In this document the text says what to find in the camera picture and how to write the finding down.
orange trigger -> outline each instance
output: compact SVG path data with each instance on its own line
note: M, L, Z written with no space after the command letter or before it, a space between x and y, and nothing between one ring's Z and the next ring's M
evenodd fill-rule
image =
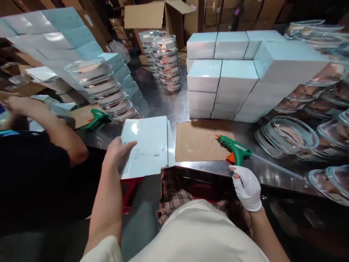
M234 153L232 152L230 155L227 156L227 159L231 161L232 163L235 163L235 156Z

white glove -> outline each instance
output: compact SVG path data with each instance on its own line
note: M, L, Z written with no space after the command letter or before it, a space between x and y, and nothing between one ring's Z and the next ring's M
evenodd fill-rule
M244 208L257 212L262 208L261 185L251 170L241 166L229 166L233 175L233 183L237 197Z

white sleeve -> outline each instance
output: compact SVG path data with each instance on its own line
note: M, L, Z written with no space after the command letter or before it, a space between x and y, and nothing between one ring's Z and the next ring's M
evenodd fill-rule
M90 250L80 262L123 262L119 243L114 236L104 238L94 249Z

box flap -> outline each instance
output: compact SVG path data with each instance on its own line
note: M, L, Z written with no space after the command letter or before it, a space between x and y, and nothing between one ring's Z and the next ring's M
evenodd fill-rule
M194 12L194 10L190 6L188 6L186 3L182 2L181 0L168 0L166 1L166 3L172 6L182 15Z
M125 29L162 28L164 1L125 6Z

metal table surface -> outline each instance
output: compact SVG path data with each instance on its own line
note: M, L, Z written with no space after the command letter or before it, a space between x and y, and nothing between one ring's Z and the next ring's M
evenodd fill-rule
M132 68L132 77L137 82L139 89L128 90L132 103L138 108L138 118L147 118L166 115L171 123L173 144L176 144L177 123L189 121L188 86L186 81L186 67L181 67L182 89L175 93L168 93L157 87L151 72L143 68ZM267 186L288 189L305 194L320 194L306 179L291 176L287 171L275 167L285 168L304 178L311 169L323 168L324 166L302 162L294 156L283 159L274 159L267 155L254 138L254 132L259 128L257 124L232 122L232 131L235 139L250 148L255 154L271 162L267 163L255 157L249 157L244 161L244 166L251 169L261 184ZM92 132L82 129L77 133L88 146L107 149L113 138L119 136L122 124L101 124ZM229 176L229 163L226 161L204 161L204 162L177 162L177 167L190 168L211 174Z

